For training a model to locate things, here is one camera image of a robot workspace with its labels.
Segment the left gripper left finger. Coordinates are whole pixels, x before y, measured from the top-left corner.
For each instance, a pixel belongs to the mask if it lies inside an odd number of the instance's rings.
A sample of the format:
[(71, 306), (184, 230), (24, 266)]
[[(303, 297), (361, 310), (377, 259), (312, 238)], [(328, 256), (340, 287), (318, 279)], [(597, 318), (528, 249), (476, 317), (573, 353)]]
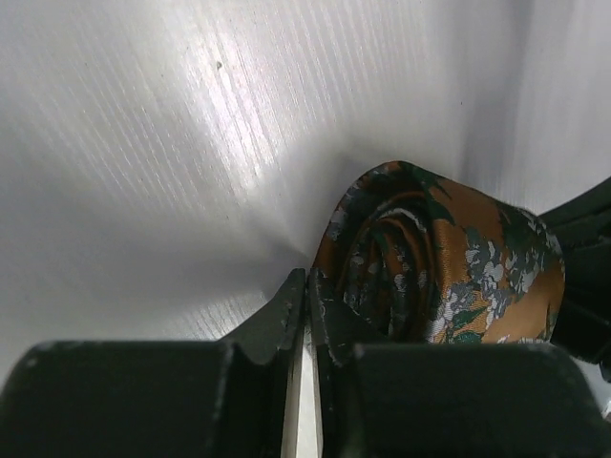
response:
[(1, 391), (5, 457), (292, 457), (306, 273), (216, 341), (49, 341)]

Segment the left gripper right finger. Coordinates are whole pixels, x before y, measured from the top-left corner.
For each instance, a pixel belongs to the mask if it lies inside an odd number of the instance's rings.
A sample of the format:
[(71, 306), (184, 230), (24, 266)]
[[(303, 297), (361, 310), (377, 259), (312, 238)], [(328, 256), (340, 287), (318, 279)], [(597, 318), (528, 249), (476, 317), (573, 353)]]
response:
[(606, 457), (610, 426), (578, 366), (546, 343), (393, 343), (313, 270), (325, 457)]

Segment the brown grey floral tie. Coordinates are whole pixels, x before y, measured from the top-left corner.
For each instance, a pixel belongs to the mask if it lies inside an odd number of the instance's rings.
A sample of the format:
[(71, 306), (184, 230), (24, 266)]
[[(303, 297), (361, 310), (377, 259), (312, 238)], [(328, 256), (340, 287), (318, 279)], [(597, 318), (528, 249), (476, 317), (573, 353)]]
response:
[(565, 286), (540, 217), (405, 161), (350, 185), (313, 266), (357, 317), (405, 343), (548, 342)]

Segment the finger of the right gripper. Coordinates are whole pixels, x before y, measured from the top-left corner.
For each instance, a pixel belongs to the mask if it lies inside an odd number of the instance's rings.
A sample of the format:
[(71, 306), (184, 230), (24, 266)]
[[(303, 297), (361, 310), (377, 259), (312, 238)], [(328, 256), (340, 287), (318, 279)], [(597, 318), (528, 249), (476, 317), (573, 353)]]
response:
[(552, 343), (600, 367), (610, 365), (610, 180), (544, 213), (557, 236), (565, 288)]

